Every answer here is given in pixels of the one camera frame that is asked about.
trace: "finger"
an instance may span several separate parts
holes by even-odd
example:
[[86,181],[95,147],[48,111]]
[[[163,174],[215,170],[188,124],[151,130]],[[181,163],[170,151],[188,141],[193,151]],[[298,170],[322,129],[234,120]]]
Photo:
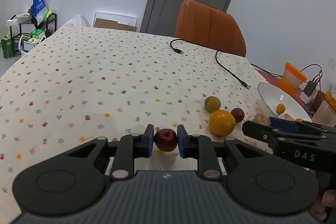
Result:
[[328,190],[322,197],[322,204],[326,207],[336,207],[336,190]]
[[318,196],[312,206],[312,210],[315,210],[318,213],[323,213],[325,209],[325,206],[322,204],[322,197]]
[[320,212],[317,212],[315,210],[311,210],[310,212],[313,216],[315,216],[318,220],[321,220],[321,221],[324,220],[327,217],[326,212],[320,213]]

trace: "white bowl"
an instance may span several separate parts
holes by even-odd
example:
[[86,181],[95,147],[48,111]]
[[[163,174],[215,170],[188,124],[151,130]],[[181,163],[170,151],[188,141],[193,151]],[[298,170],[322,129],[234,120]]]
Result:
[[299,103],[275,85],[266,82],[259,83],[258,92],[261,97],[261,100],[259,100],[261,111],[266,116],[277,117],[277,105],[284,104],[286,107],[285,113],[288,113],[294,119],[300,118],[311,122],[310,117]]

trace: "flower pattern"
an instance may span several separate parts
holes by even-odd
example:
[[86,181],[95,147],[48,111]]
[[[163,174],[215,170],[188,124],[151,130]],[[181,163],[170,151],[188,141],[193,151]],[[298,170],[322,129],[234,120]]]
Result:
[[[222,141],[209,132],[203,104],[210,95],[221,100],[222,109],[258,111],[256,87],[265,80],[246,58],[218,54],[249,90],[214,63],[214,50],[181,43],[180,55],[170,49],[170,40],[113,29],[61,28],[0,78],[0,188],[8,189],[0,196],[6,212],[1,223],[20,213],[9,188],[32,164],[99,136],[118,141],[142,134],[139,130],[149,123],[156,130],[183,124],[190,134]],[[239,125],[232,135],[251,143]],[[172,153],[178,167],[184,160],[177,149]]]

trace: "white plastic bag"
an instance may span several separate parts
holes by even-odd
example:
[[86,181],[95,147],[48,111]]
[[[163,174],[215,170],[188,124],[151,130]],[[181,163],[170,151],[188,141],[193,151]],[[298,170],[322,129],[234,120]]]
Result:
[[87,25],[80,15],[76,15],[62,27],[87,27]]

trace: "black charger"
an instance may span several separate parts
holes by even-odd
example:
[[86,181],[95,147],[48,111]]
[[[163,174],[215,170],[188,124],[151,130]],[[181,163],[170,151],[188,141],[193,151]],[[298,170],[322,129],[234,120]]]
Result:
[[309,81],[305,88],[303,89],[303,93],[309,97],[313,91],[316,89],[317,83],[314,83],[313,81]]

